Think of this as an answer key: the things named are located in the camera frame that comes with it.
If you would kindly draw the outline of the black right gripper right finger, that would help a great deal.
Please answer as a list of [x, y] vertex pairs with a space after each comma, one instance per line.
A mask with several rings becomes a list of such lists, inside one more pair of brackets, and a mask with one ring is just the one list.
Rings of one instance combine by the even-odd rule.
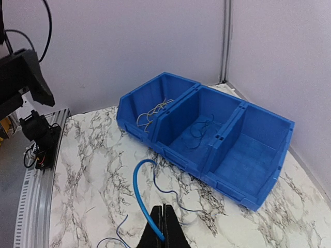
[[191, 248], [179, 224], [175, 211], [171, 205], [163, 205], [163, 247]]

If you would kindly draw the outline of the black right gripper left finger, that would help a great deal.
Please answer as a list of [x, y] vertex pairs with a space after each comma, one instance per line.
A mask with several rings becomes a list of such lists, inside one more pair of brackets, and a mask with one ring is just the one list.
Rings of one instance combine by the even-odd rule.
[[[158, 229], [163, 232], [163, 212], [162, 206], [153, 206], [150, 216]], [[137, 248], [162, 248], [164, 247], [164, 243], [157, 236], [157, 234], [153, 231], [150, 225], [147, 223], [145, 225], [143, 234], [141, 239], [137, 245]]]

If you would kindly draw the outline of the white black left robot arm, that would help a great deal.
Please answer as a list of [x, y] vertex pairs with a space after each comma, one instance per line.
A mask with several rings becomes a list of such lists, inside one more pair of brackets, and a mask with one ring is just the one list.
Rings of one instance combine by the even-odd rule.
[[45, 48], [39, 56], [32, 45], [30, 49], [14, 50], [8, 33], [27, 35], [17, 29], [6, 29], [1, 21], [1, 140], [6, 140], [21, 128], [25, 137], [32, 142], [23, 157], [25, 168], [51, 169], [56, 160], [61, 127], [50, 124], [45, 115], [39, 114], [26, 101], [24, 95], [29, 93], [31, 99], [41, 105], [53, 107], [54, 96], [47, 85], [40, 64], [48, 51], [52, 37], [52, 15], [47, 1], [46, 8], [49, 31]]

